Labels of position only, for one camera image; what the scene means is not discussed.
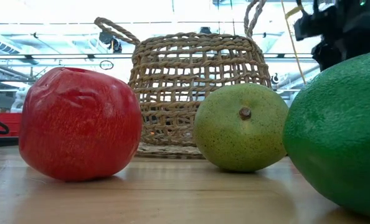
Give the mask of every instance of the large green fruit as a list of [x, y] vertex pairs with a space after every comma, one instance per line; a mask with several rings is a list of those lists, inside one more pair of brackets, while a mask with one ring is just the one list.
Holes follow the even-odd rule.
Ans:
[[258, 84], [224, 86], [200, 105], [193, 136], [203, 156], [238, 172], [263, 169], [283, 158], [283, 125], [288, 106]]
[[370, 54], [326, 69], [299, 92], [283, 142], [319, 193], [370, 216]]

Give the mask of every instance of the red object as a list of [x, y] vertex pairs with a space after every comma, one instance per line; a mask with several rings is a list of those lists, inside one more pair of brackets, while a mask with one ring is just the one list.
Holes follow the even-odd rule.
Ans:
[[141, 137], [136, 95], [122, 81], [53, 68], [28, 91], [19, 135], [22, 158], [64, 181], [108, 177], [128, 165]]
[[19, 130], [21, 126], [21, 113], [0, 113], [0, 122], [4, 123], [9, 128], [8, 134], [0, 134], [0, 137], [16, 137], [19, 136]]

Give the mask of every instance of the yellow pole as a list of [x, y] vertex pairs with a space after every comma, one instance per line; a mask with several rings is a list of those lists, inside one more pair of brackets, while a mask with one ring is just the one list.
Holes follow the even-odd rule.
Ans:
[[290, 36], [290, 40], [291, 40], [291, 42], [292, 42], [293, 51], [294, 51], [294, 53], [295, 53], [295, 57], [296, 57], [296, 60], [297, 60], [298, 69], [299, 69], [299, 71], [300, 71], [300, 75], [301, 75], [301, 78], [303, 79], [304, 85], [306, 85], [306, 84], [307, 84], [307, 82], [305, 81], [305, 77], [304, 77], [304, 74], [303, 74], [303, 70], [301, 69], [300, 60], [298, 59], [298, 55], [297, 55], [297, 51], [296, 51], [296, 47], [295, 47], [295, 43], [294, 43], [294, 41], [293, 41], [293, 37], [292, 37], [292, 32], [290, 31], [289, 22], [287, 21], [287, 14], [286, 14], [286, 10], [285, 10], [285, 5], [284, 5], [284, 3], [283, 3], [283, 0], [280, 0], [280, 2], [282, 3], [283, 15], [285, 16], [285, 21], [286, 21], [286, 25], [287, 25], [287, 30], [288, 30], [288, 33], [289, 33], [289, 36]]
[[115, 42], [113, 39], [111, 40], [111, 52], [115, 53]]

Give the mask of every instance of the mango stem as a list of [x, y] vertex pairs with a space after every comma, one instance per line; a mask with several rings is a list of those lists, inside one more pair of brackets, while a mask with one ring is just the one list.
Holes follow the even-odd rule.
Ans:
[[245, 121], [245, 120], [250, 119], [252, 117], [252, 111], [250, 110], [250, 108], [244, 107], [244, 108], [240, 109], [239, 115], [240, 115], [240, 118]]

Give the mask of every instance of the green mango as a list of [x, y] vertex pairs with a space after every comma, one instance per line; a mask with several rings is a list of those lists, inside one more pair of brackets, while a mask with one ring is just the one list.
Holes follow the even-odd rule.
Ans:
[[194, 140], [204, 157], [221, 169], [263, 169], [286, 155], [282, 135], [287, 111], [284, 100], [265, 86], [223, 86], [198, 108]]

